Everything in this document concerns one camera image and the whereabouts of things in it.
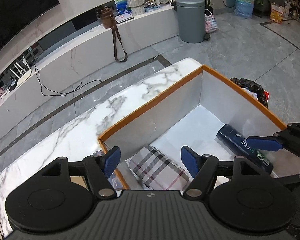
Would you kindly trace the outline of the blue Super Deer tin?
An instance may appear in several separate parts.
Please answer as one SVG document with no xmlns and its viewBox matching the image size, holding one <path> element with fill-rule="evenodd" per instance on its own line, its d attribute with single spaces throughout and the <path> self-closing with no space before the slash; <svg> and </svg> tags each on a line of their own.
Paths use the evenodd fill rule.
<svg viewBox="0 0 300 240">
<path fill-rule="evenodd" d="M 113 173 L 109 178 L 108 181 L 110 182 L 110 184 L 112 185 L 112 187 L 114 188 L 115 191 L 120 191 L 123 189 L 122 183 L 119 180 L 118 176 Z"/>
</svg>

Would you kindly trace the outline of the dark blue shampoo bottle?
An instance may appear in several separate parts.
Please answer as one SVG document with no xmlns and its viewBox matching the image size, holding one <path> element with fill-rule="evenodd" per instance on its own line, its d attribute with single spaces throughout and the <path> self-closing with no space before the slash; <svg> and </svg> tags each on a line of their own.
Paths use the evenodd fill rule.
<svg viewBox="0 0 300 240">
<path fill-rule="evenodd" d="M 266 156 L 257 149 L 250 147 L 241 133 L 233 127 L 225 124 L 216 134 L 216 137 L 227 146 L 235 155 L 243 156 L 253 162 L 258 167 L 262 168 L 268 174 L 273 171 L 273 164 Z"/>
</svg>

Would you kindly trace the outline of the plaid glasses case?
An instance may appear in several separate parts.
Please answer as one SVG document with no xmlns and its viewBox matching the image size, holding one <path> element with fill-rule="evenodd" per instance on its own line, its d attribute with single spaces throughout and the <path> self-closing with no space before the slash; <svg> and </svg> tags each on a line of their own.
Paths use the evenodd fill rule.
<svg viewBox="0 0 300 240">
<path fill-rule="evenodd" d="M 182 191 L 190 179 L 180 166 L 150 145 L 143 147 L 126 163 L 143 185 L 155 191 Z"/>
</svg>

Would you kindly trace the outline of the orange storage box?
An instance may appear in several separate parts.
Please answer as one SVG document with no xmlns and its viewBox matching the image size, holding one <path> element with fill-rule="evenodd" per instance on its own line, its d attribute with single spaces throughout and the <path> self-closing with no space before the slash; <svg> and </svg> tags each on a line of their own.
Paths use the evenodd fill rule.
<svg viewBox="0 0 300 240">
<path fill-rule="evenodd" d="M 243 88 L 208 66 L 201 66 L 98 136 L 104 150 L 117 146 L 121 161 L 116 175 L 125 189 L 141 190 L 141 180 L 128 161 L 151 145 L 181 164 L 180 150 L 189 146 L 199 154 L 232 160 L 232 153 L 216 134 L 229 124 L 245 137 L 266 136 L 286 124 Z"/>
</svg>

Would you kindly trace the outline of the black trash bag bin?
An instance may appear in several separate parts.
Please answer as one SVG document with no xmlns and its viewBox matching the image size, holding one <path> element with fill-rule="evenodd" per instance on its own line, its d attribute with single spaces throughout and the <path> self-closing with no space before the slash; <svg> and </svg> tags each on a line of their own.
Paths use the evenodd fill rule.
<svg viewBox="0 0 300 240">
<path fill-rule="evenodd" d="M 255 81 L 244 79 L 244 78 L 236 78 L 233 77 L 230 79 L 233 83 L 241 87 L 244 91 L 250 94 L 253 98 L 255 98 L 258 102 L 262 103 L 264 107 L 268 108 L 268 100 L 269 100 L 269 92 L 264 90 L 264 88 L 256 83 Z"/>
</svg>

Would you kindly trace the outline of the white wifi router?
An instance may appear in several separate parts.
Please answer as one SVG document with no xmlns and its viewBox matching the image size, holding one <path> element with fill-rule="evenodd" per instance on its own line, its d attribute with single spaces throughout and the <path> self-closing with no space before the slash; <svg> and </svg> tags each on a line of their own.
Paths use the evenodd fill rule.
<svg viewBox="0 0 300 240">
<path fill-rule="evenodd" d="M 32 73 L 32 69 L 24 56 L 20 62 L 17 61 L 13 64 L 13 68 L 10 68 L 10 71 L 17 77 L 17 88 L 21 86 Z"/>
</svg>

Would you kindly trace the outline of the pastel woven bag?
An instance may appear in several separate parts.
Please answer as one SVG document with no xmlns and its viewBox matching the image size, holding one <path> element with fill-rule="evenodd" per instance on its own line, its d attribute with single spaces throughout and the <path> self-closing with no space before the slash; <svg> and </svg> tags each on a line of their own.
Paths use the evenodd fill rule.
<svg viewBox="0 0 300 240">
<path fill-rule="evenodd" d="M 213 13 L 209 9 L 205 9 L 205 31 L 206 33 L 214 33 L 218 30 L 218 25 L 216 23 Z"/>
</svg>

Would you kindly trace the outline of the marble TV console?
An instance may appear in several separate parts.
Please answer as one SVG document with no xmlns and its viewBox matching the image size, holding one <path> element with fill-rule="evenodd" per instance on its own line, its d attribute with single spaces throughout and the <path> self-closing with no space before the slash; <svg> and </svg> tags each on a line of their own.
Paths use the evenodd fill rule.
<svg viewBox="0 0 300 240">
<path fill-rule="evenodd" d="M 131 54 L 178 35 L 177 15 L 172 6 L 166 5 L 121 23 L 119 32 L 124 50 Z M 111 30 L 101 25 L 64 44 L 36 64 L 40 77 L 32 73 L 21 86 L 0 99 L 0 137 L 48 100 L 40 92 L 41 83 L 51 90 L 63 91 L 114 61 Z"/>
</svg>

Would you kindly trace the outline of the water jug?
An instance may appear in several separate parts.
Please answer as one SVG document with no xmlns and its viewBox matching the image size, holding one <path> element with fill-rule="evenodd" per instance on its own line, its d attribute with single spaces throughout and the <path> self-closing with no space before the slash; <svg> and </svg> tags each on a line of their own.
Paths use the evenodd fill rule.
<svg viewBox="0 0 300 240">
<path fill-rule="evenodd" d="M 235 15 L 243 18 L 252 18 L 255 0 L 236 0 Z"/>
</svg>

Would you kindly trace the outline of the grey trash can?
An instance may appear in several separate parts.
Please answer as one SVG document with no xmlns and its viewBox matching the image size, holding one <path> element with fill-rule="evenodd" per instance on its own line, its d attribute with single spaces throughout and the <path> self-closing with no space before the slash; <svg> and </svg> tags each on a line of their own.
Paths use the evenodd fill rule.
<svg viewBox="0 0 300 240">
<path fill-rule="evenodd" d="M 205 0 L 177 0 L 175 10 L 182 41 L 201 43 L 210 39 L 205 30 Z"/>
</svg>

